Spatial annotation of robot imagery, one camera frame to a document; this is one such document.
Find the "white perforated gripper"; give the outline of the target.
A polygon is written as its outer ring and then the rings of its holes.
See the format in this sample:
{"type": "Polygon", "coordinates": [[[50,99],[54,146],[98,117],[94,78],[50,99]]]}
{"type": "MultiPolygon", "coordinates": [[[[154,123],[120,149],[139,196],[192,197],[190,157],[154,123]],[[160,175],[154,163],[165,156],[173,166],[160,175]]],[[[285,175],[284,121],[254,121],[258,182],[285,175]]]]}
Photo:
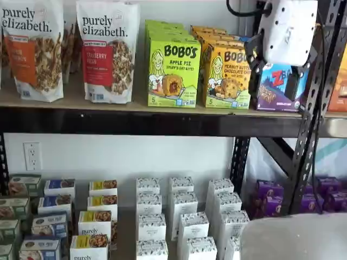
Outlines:
{"type": "Polygon", "coordinates": [[[267,1],[265,10],[259,33],[245,42],[247,62],[257,75],[267,63],[290,65],[284,95],[295,100],[307,80],[318,2],[267,1]]]}

